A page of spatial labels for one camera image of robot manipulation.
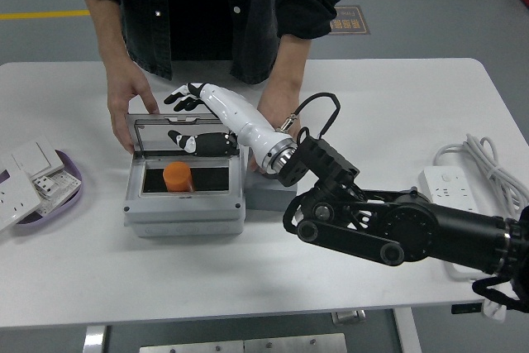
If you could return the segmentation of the person's right hand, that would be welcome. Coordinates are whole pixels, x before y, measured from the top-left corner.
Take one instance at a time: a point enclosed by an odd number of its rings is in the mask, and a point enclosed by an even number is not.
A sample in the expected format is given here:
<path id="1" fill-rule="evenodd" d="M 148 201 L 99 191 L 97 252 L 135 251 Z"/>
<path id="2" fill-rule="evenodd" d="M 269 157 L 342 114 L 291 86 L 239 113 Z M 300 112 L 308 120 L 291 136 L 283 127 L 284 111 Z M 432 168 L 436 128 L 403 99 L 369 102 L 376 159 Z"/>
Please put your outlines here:
<path id="1" fill-rule="evenodd" d="M 127 125 L 129 102 L 140 97 L 149 114 L 159 114 L 158 103 L 147 78 L 141 71 L 116 72 L 107 76 L 107 108 L 110 113 L 112 132 L 122 147 L 131 155 L 134 145 Z"/>

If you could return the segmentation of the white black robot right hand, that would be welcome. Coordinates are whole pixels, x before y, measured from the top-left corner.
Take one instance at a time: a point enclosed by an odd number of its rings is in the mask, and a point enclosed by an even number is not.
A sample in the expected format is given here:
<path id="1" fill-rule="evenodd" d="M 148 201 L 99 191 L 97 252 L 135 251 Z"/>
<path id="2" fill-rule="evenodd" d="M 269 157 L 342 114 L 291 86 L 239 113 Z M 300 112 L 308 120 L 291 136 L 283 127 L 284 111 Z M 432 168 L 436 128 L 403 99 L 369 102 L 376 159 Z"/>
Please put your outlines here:
<path id="1" fill-rule="evenodd" d="M 179 112 L 203 103 L 224 126 L 237 137 L 239 144 L 253 150 L 257 165 L 268 174 L 277 174 L 297 149 L 288 130 L 297 116 L 290 115 L 279 128 L 268 120 L 243 96 L 211 83 L 187 83 L 176 88 L 165 100 Z"/>

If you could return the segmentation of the person's left hand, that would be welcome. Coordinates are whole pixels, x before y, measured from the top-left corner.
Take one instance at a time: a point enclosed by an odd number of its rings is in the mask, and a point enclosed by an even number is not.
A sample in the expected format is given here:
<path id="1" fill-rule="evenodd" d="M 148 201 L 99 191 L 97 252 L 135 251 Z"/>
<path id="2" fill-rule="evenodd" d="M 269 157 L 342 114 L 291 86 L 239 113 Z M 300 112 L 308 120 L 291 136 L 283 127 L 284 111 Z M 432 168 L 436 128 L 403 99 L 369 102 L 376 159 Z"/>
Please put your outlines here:
<path id="1" fill-rule="evenodd" d="M 268 84 L 261 94 L 257 110 L 274 128 L 281 127 L 299 105 L 301 89 L 284 84 Z"/>

